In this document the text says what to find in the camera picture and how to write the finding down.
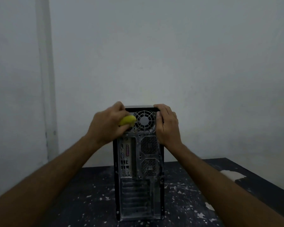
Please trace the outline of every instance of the white paint chip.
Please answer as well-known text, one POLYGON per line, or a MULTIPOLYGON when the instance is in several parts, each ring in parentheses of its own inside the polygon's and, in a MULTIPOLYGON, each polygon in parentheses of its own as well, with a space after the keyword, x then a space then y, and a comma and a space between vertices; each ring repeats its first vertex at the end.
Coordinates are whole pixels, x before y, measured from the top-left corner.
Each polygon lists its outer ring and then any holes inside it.
POLYGON ((215 211, 215 209, 212 207, 211 204, 208 204, 207 202, 205 202, 205 205, 206 205, 206 207, 207 207, 209 210, 215 211))
POLYGON ((204 219, 204 214, 202 214, 202 213, 198 213, 197 216, 198 216, 198 218, 204 219))
POLYGON ((245 178, 245 175, 240 174, 236 171, 230 171, 230 170, 222 170, 220 171, 222 174, 224 174, 226 177, 231 179, 232 181, 239 180, 241 178, 245 178))

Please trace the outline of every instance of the pink parallel port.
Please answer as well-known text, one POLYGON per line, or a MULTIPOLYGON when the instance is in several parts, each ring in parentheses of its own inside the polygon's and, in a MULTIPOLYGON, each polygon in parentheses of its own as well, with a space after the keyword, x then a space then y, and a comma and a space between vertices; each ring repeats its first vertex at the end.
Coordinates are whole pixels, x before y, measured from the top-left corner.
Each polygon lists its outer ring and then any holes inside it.
POLYGON ((129 145, 126 144, 126 156, 128 157, 129 156, 129 145))

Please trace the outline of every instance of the computer tower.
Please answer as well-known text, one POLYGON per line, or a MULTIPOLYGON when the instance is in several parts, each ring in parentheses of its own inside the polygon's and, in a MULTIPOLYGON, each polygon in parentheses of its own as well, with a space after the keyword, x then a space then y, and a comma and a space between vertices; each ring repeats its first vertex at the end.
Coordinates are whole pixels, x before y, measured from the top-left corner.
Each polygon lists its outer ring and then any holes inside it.
POLYGON ((164 147, 156 137, 158 109, 125 108, 137 121, 113 141, 117 220, 164 219, 164 147))

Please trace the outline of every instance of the hand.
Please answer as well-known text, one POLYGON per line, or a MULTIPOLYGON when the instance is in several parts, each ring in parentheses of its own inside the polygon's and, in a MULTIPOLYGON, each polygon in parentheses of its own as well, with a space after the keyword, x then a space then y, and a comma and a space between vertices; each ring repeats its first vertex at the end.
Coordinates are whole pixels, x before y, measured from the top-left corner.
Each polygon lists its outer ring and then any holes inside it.
POLYGON ((156 134, 159 142, 169 151, 182 145, 177 115, 165 104, 155 104, 157 112, 156 134))
POLYGON ((115 103, 105 111, 97 112, 85 137, 99 145, 99 148, 110 143, 130 127, 129 124, 118 125, 121 119, 127 115, 129 115, 129 112, 125 110, 121 102, 115 103))

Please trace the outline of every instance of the person's right arm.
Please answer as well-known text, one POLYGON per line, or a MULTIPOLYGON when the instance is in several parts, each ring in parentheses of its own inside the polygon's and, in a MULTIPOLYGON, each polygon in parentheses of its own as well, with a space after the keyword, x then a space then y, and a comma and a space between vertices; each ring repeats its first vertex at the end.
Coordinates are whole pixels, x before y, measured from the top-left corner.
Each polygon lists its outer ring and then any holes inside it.
POLYGON ((225 226, 282 226, 284 218, 211 167, 182 144, 176 113, 164 104, 154 105, 158 140, 188 172, 225 226))

